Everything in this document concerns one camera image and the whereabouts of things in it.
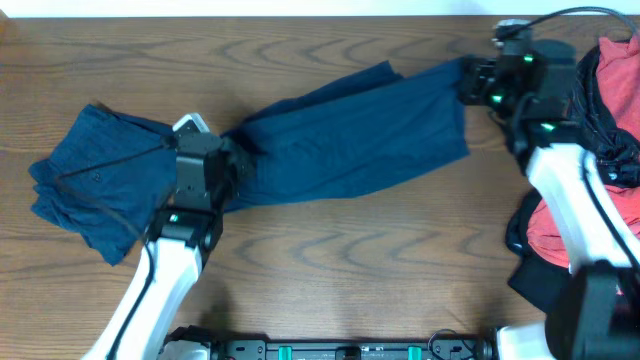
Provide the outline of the dark navy shorts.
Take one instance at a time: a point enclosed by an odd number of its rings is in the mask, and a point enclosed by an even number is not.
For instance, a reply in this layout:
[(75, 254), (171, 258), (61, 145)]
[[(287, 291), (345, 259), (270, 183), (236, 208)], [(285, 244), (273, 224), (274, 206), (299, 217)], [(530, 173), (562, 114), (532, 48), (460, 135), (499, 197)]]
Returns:
[(227, 136), (255, 175), (228, 210), (355, 198), (468, 155), (458, 59), (404, 77), (387, 62), (278, 101)]

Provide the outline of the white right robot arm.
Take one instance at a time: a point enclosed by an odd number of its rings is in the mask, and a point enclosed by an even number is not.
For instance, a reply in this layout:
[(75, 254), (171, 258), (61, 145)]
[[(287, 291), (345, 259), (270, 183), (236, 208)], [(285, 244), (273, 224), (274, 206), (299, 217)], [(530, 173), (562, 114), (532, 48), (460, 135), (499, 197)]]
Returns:
[(498, 329), (496, 359), (636, 359), (639, 242), (607, 194), (581, 121), (575, 60), (529, 52), (466, 57), (458, 96), (495, 112), (509, 152), (549, 208), (571, 278), (546, 318)]

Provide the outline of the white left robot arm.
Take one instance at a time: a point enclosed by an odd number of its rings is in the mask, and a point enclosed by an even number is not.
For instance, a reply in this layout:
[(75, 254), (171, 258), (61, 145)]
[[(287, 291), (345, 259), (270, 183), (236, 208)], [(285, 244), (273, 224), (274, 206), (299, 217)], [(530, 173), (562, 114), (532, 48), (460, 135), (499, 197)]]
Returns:
[(223, 232), (225, 207), (255, 169), (251, 155), (211, 133), (178, 139), (177, 186), (144, 233), (124, 297), (86, 359), (155, 359), (185, 296)]

